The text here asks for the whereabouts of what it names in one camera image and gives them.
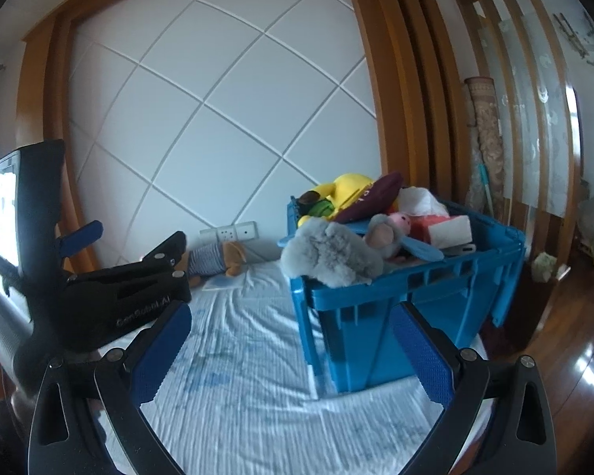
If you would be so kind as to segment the maroon knitted sock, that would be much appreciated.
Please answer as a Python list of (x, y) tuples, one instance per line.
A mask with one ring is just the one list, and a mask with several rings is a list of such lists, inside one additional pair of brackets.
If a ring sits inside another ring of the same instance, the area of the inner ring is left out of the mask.
[(392, 208), (402, 186), (403, 177), (400, 173), (392, 172), (384, 175), (363, 190), (352, 204), (341, 209), (333, 220), (347, 224), (385, 213)]

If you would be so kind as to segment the brown dog plush striped shirt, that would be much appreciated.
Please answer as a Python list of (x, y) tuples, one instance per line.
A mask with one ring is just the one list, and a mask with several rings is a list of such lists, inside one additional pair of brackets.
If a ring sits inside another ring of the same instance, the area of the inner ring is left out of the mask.
[(177, 268), (184, 270), (191, 287), (217, 275), (237, 277), (247, 263), (246, 249), (238, 241), (212, 242), (188, 250)]

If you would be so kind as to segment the white blue booklet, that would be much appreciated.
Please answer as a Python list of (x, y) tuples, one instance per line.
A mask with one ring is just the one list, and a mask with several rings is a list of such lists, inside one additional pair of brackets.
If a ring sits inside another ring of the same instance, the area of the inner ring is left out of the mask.
[(230, 275), (214, 275), (206, 278), (202, 289), (204, 291), (223, 291), (223, 289), (241, 289), (247, 278), (247, 271), (243, 270), (239, 275), (231, 277)]

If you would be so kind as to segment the striped white bed sheet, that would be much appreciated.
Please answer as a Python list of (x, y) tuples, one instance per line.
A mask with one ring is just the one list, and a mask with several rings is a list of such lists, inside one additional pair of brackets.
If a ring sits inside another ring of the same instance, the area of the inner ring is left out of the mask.
[(275, 262), (192, 293), (192, 330), (142, 407), (187, 474), (396, 474), (441, 414), (417, 378), (339, 393), (314, 378)]

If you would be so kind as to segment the grey fluffy plush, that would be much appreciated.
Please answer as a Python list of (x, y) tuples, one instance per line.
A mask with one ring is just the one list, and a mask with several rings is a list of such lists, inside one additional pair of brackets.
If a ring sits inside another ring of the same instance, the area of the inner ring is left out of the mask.
[(384, 260), (347, 226), (311, 218), (283, 248), (280, 265), (288, 278), (307, 277), (332, 289), (370, 284), (383, 275)]

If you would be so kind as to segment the green plush toy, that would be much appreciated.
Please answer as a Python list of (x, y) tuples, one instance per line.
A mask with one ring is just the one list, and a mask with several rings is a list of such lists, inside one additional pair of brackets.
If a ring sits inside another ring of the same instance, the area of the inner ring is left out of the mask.
[(335, 206), (328, 198), (323, 198), (321, 201), (317, 201), (313, 204), (309, 211), (309, 217), (317, 217), (317, 218), (328, 218), (330, 215), (333, 214), (335, 211)]

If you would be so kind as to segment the yellow Pikachu plush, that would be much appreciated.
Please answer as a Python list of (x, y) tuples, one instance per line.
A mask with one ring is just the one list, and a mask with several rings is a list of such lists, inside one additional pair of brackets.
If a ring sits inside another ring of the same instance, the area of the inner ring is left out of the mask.
[(322, 218), (331, 221), (336, 214), (343, 208), (357, 200), (362, 191), (367, 189), (373, 180), (365, 175), (344, 174), (337, 177), (333, 182), (322, 183), (315, 188), (306, 191), (297, 198), (297, 207), (300, 218), (298, 226), (303, 226), (309, 219), (308, 211), (310, 207), (323, 198), (328, 198), (335, 206), (335, 211), (328, 218)]

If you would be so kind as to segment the grey mouse plush pink ears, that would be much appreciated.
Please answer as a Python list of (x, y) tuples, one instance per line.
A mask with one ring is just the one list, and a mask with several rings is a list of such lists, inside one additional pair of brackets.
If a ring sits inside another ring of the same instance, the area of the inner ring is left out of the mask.
[(377, 251), (384, 260), (395, 260), (400, 256), (413, 256), (424, 262), (440, 262), (444, 259), (441, 250), (427, 242), (404, 236), (392, 226), (389, 215), (376, 215), (368, 223), (364, 242)]

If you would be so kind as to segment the white tissue pack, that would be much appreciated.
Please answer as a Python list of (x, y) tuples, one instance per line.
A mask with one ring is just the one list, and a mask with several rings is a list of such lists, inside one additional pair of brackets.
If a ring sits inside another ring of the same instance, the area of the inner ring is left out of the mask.
[(399, 191), (398, 209), (411, 222), (410, 235), (417, 240), (444, 250), (473, 242), (468, 216), (451, 216), (427, 189), (408, 186)]

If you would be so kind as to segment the small pink pig plush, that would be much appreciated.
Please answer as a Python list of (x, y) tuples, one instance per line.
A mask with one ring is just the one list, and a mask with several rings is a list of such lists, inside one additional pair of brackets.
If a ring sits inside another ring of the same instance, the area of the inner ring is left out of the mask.
[(388, 216), (388, 219), (392, 226), (396, 227), (401, 234), (407, 236), (411, 231), (411, 220), (403, 212), (393, 212)]

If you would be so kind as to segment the rolled patterned carpet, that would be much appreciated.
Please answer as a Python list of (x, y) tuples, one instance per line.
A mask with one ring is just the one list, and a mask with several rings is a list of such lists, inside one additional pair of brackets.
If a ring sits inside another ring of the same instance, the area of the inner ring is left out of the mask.
[(495, 84), (490, 77), (466, 78), (463, 95), (471, 153), (466, 205), (501, 221), (504, 215), (504, 151)]

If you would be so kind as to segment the wooden slatted glass screen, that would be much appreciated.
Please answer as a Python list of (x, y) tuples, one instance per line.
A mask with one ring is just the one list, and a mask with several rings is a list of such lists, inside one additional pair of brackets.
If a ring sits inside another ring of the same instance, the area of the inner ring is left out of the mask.
[(534, 280), (570, 271), (582, 168), (579, 105), (542, 0), (455, 0), (495, 87), (503, 219), (526, 236)]

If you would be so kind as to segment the white wall socket panel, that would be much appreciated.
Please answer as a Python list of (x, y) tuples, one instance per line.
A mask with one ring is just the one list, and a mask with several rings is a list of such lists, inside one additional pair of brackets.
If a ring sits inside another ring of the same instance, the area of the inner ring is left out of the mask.
[(212, 242), (247, 242), (258, 238), (257, 226), (254, 221), (206, 228), (206, 230), (201, 230), (198, 236), (204, 245)]

